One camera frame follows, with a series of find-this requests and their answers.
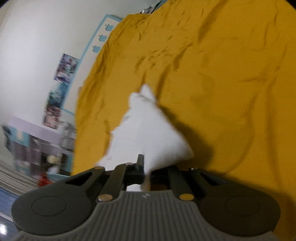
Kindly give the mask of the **anime wall posters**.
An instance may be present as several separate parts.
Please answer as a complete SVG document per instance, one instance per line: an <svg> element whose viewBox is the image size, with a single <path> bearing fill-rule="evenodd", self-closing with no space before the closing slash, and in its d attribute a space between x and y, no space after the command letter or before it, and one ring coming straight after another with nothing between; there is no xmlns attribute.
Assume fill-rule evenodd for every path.
<svg viewBox="0 0 296 241"><path fill-rule="evenodd" d="M49 92L42 124L55 130L59 127L65 101L79 59L63 54L54 74L54 85Z"/></svg>

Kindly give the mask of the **red bag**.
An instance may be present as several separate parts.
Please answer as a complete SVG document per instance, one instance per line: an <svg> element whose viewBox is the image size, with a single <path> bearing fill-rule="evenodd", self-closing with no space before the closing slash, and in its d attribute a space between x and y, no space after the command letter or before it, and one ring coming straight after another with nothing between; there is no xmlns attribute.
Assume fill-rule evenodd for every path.
<svg viewBox="0 0 296 241"><path fill-rule="evenodd" d="M43 186L46 186L46 185L49 185L52 183L53 182L48 179L47 173L44 172L41 174L41 176L39 178L38 187L43 187Z"/></svg>

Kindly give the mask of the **mustard yellow bed quilt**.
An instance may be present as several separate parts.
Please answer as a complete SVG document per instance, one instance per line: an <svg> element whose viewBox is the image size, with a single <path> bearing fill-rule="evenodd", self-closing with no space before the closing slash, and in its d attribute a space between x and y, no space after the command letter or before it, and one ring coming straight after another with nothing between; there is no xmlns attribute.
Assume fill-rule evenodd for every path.
<svg viewBox="0 0 296 241"><path fill-rule="evenodd" d="M295 8L287 1L168 1L111 32L77 103L73 173L106 152L148 84L199 167L269 191L295 240Z"/></svg>

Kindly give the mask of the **cream round ball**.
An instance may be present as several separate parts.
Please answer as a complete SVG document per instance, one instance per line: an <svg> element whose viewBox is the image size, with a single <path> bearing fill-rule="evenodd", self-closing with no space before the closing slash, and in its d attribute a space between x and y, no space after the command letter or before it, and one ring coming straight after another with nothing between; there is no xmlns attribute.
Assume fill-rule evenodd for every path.
<svg viewBox="0 0 296 241"><path fill-rule="evenodd" d="M47 163L51 164L51 165L56 165L58 163L60 163L60 157L59 156L54 156L54 155L48 155L47 156Z"/></svg>

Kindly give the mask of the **lilac wall shelf unit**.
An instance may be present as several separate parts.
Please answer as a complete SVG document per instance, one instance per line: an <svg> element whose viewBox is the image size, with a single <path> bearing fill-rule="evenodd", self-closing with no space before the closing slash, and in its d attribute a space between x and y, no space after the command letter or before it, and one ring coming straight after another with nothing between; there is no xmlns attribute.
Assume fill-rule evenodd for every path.
<svg viewBox="0 0 296 241"><path fill-rule="evenodd" d="M13 155L17 171L36 179L44 172L71 175L74 151L64 150L59 146L61 132L20 118L13 118L1 127L6 138L4 146ZM59 156L60 163L47 163L48 155Z"/></svg>

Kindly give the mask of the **white t-shirt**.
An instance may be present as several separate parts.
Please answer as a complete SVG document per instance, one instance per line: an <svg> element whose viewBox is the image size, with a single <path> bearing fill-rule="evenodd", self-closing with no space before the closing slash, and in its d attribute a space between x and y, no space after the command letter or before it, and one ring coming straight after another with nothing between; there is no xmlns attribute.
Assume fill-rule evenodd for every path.
<svg viewBox="0 0 296 241"><path fill-rule="evenodd" d="M151 88L144 84L129 96L128 111L120 125L111 132L104 156L96 162L105 170L125 163L134 163L144 156L143 184L132 184L128 191L148 191L152 171L192 159L194 153L185 137L158 107Z"/></svg>

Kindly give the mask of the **white blue desk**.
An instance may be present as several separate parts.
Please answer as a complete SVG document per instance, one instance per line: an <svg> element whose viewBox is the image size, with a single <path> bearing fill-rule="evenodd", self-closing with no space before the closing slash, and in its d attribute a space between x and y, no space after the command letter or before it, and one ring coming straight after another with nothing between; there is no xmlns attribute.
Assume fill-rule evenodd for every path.
<svg viewBox="0 0 296 241"><path fill-rule="evenodd" d="M69 178L67 175L47 173L48 179L53 183Z"/></svg>

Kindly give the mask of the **grey metal rack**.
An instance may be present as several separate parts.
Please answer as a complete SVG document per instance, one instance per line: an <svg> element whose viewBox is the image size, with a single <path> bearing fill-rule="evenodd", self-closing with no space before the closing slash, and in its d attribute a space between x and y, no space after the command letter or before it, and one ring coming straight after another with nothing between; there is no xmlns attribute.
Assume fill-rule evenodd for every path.
<svg viewBox="0 0 296 241"><path fill-rule="evenodd" d="M61 122L62 131L61 138L59 140L59 146L68 151L74 151L74 145L76 140L76 129L74 125L69 122Z"/></svg>

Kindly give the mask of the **white blue headboard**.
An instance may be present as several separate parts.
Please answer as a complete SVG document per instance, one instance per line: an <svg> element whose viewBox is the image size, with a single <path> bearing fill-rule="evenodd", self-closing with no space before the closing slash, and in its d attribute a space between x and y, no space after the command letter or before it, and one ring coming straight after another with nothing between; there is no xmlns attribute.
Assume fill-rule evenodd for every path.
<svg viewBox="0 0 296 241"><path fill-rule="evenodd" d="M62 110L64 112L70 115L75 115L79 88L83 85L84 80L87 78L99 52L102 50L112 30L121 21L122 19L116 16L105 15L96 28L94 34L87 43L79 60L77 69L74 72L69 90L62 105Z"/></svg>

